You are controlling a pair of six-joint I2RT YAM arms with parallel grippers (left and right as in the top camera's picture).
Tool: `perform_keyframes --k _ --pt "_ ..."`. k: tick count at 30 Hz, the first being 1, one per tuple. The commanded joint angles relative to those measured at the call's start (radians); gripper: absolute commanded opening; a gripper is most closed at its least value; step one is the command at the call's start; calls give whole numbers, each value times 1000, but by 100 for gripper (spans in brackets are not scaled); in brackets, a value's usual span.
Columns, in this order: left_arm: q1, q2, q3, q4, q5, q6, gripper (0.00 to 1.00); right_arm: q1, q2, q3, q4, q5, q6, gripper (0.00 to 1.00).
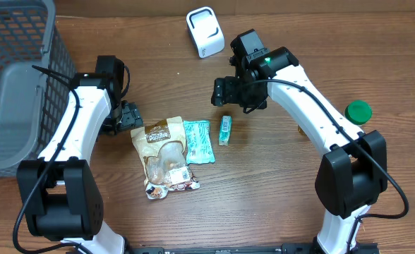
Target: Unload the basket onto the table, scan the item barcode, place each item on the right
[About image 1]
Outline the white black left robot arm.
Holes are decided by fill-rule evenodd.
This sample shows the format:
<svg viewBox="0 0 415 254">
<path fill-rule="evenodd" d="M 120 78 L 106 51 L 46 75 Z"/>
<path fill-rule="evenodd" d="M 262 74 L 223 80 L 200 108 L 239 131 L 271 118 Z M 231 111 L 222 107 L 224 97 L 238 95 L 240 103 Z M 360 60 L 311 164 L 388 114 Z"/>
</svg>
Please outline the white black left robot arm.
<svg viewBox="0 0 415 254">
<path fill-rule="evenodd" d="M 143 126 L 137 106 L 124 100 L 131 73 L 115 56 L 99 56 L 95 71 L 69 77 L 49 68 L 35 70 L 69 90 L 64 115 L 37 159 L 23 160 L 16 179 L 23 206 L 13 226 L 12 241 L 21 253 L 20 223 L 33 236 L 53 245 L 46 253 L 72 247 L 74 253 L 131 253 L 127 239 L 104 221 L 104 203 L 90 170 L 99 135 L 117 135 Z"/>
</svg>

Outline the clear yellow liquid bottle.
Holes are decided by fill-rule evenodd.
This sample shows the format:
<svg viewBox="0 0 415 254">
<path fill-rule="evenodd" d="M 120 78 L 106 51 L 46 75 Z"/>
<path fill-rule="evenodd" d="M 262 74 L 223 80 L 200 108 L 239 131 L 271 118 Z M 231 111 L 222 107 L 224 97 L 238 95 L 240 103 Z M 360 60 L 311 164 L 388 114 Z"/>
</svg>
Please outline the clear yellow liquid bottle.
<svg viewBox="0 0 415 254">
<path fill-rule="evenodd" d="M 300 135 L 308 137 L 305 131 L 302 129 L 302 127 L 300 127 L 300 125 L 297 125 L 297 128 L 298 128 L 298 132 L 300 133 Z"/>
</svg>

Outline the teal Kleenex tissue pack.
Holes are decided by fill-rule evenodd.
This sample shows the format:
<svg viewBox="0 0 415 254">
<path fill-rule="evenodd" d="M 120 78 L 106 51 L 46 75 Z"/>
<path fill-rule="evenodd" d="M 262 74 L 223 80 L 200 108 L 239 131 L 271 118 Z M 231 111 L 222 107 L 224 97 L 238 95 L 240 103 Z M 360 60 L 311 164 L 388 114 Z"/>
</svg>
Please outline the teal Kleenex tissue pack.
<svg viewBox="0 0 415 254">
<path fill-rule="evenodd" d="M 223 116 L 221 121 L 221 126 L 219 129 L 219 145 L 221 146 L 228 146 L 230 137 L 231 137 L 231 125 L 232 125 L 232 117 L 231 116 Z"/>
</svg>

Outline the brown snack packet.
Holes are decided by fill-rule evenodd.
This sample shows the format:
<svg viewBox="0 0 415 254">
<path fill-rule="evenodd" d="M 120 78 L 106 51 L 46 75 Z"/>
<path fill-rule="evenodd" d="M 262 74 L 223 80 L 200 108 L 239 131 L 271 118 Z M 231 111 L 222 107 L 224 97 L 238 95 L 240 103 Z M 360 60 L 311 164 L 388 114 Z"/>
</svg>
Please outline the brown snack packet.
<svg viewBox="0 0 415 254">
<path fill-rule="evenodd" d="M 143 165 L 148 199 L 163 199 L 172 191 L 200 188 L 184 156 L 186 133 L 180 116 L 133 129 L 131 140 Z"/>
</svg>

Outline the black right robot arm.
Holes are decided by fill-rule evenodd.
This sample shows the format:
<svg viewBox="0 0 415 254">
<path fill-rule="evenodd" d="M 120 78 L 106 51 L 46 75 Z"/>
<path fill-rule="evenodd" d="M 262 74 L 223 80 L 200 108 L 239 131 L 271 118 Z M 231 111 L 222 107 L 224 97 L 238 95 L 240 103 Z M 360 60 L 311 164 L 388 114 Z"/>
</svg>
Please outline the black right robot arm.
<svg viewBox="0 0 415 254">
<path fill-rule="evenodd" d="M 286 48 L 269 50 L 255 30 L 230 44 L 235 75 L 215 80 L 211 102 L 238 104 L 244 113 L 265 109 L 271 99 L 284 108 L 321 157 L 315 191 L 325 208 L 320 232 L 310 243 L 284 243 L 282 253 L 378 253 L 359 243 L 359 216 L 367 215 L 387 189 L 385 139 L 364 133 L 315 88 L 299 60 Z"/>
</svg>

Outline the green lid white jar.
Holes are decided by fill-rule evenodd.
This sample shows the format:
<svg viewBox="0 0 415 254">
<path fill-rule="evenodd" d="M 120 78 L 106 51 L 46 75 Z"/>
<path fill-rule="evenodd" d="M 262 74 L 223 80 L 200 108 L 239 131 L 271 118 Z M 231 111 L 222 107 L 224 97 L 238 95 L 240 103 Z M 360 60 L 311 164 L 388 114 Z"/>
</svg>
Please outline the green lid white jar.
<svg viewBox="0 0 415 254">
<path fill-rule="evenodd" d="M 367 123 L 372 115 L 371 106 L 363 100 L 355 100 L 351 102 L 344 110 L 345 117 L 358 126 Z"/>
</svg>

